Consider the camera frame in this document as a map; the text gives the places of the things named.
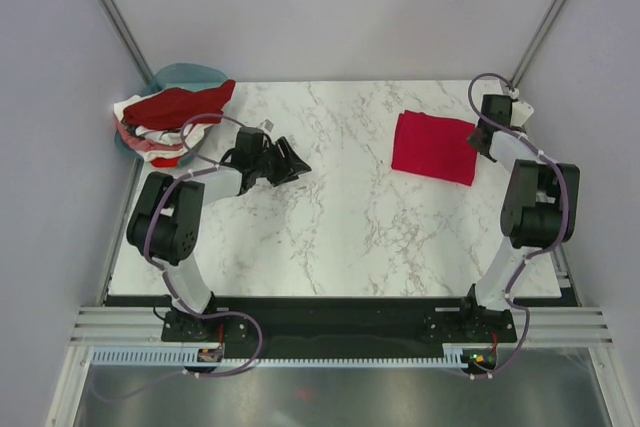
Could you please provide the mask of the bright red t-shirt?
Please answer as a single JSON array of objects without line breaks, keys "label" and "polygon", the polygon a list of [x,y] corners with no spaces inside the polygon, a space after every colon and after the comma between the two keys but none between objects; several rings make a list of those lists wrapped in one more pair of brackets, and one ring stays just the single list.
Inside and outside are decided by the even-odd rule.
[{"label": "bright red t-shirt", "polygon": [[467,121],[405,110],[395,127],[391,168],[471,186],[477,151],[468,138],[474,129]]}]

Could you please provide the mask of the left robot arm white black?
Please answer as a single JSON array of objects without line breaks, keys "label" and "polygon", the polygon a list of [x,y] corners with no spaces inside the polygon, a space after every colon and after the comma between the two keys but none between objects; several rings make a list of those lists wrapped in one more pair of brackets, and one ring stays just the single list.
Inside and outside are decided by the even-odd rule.
[{"label": "left robot arm white black", "polygon": [[311,171],[286,138],[273,141],[259,128],[242,127],[234,147],[213,166],[179,177],[148,174],[126,240],[160,272],[174,308],[187,313],[185,329],[196,339],[211,339],[220,325],[218,314],[208,309],[213,292],[194,254],[203,208],[247,193],[260,179],[277,187]]}]

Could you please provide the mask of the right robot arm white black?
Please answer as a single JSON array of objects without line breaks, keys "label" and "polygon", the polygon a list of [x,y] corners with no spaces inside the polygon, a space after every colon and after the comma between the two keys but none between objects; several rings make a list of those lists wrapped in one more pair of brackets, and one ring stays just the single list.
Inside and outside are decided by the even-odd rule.
[{"label": "right robot arm white black", "polygon": [[457,318],[460,333],[473,341],[493,330],[494,316],[513,307],[513,292],[527,264],[570,240],[580,184],[576,165],[552,160],[513,123],[517,110],[510,96],[485,94],[478,117],[469,143],[504,167],[510,179],[499,218],[503,240],[465,298],[469,309]]}]

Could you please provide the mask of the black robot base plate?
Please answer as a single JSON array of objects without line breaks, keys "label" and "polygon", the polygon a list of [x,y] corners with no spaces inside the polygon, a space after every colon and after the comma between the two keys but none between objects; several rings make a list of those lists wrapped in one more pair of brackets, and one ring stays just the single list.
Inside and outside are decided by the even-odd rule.
[{"label": "black robot base plate", "polygon": [[217,297],[199,319],[170,309],[165,342],[220,341],[235,353],[436,354],[447,344],[511,344],[505,310],[481,315],[465,298]]}]

